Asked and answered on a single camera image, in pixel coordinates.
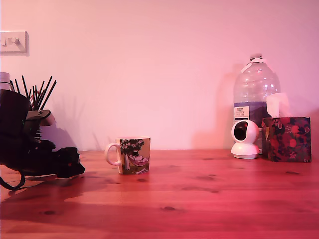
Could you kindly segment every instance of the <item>wall switch plate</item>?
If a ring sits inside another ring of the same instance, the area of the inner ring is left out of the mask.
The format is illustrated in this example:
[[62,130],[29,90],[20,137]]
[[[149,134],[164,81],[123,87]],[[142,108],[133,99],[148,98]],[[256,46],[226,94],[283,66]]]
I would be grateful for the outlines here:
[[0,32],[1,53],[26,53],[26,31]]

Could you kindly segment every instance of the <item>camera lens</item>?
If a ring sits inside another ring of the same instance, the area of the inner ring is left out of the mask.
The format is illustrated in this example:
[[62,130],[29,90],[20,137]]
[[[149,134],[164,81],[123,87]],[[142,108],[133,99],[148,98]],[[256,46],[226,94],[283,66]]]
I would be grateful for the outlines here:
[[246,138],[247,126],[247,122],[244,121],[236,124],[234,128],[234,135],[236,139],[242,141]]

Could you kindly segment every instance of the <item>tissue box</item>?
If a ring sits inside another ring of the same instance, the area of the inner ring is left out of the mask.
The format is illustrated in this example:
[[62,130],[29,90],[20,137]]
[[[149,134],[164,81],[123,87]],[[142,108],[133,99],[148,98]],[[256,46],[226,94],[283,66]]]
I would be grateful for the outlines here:
[[263,118],[263,156],[273,162],[311,162],[310,118]]

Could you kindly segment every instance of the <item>wooden table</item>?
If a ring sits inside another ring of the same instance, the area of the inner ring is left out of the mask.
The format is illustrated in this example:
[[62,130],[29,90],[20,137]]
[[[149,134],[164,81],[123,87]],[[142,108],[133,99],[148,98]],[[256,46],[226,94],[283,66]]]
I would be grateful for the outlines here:
[[[152,151],[148,174],[125,176],[103,152],[82,156],[79,177],[29,177],[17,192],[1,188],[1,239],[319,238],[316,159]],[[1,169],[5,180],[19,180]]]

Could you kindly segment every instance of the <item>security camera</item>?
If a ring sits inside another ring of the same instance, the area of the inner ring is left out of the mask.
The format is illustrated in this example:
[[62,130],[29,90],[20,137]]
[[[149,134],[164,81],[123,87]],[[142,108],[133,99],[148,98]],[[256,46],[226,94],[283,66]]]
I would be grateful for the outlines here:
[[254,159],[259,154],[259,147],[254,144],[259,136],[258,126],[251,120],[236,122],[231,129],[235,144],[231,153],[235,158]]

